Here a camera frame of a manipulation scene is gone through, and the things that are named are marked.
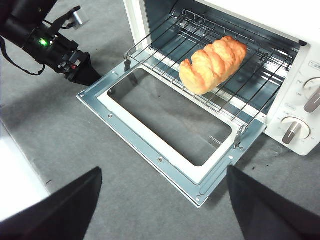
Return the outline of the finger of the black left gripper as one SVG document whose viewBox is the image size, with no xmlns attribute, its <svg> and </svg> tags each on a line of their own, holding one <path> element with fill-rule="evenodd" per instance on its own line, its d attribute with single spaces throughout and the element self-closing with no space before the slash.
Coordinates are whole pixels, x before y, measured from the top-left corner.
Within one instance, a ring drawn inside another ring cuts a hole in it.
<svg viewBox="0 0 320 240">
<path fill-rule="evenodd" d="M 68 60 L 66 79 L 69 82 L 91 86 L 102 76 L 93 68 L 88 52 L 75 51 Z"/>
</svg>

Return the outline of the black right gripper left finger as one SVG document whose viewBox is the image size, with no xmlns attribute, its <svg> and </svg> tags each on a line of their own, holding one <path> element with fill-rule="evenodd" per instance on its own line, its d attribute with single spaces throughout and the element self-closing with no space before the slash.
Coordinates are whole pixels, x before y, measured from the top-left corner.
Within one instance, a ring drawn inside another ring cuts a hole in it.
<svg viewBox="0 0 320 240">
<path fill-rule="evenodd" d="M 102 169 L 95 167 L 46 199 L 3 220 L 2 240 L 82 240 L 95 213 Z"/>
</svg>

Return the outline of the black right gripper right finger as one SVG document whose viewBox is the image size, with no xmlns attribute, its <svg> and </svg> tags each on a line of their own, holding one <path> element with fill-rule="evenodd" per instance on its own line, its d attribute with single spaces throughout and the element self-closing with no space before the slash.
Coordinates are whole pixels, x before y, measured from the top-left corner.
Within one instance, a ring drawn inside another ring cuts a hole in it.
<svg viewBox="0 0 320 240">
<path fill-rule="evenodd" d="M 238 168 L 227 168 L 232 208 L 246 240 L 318 240 L 320 217 Z"/>
</svg>

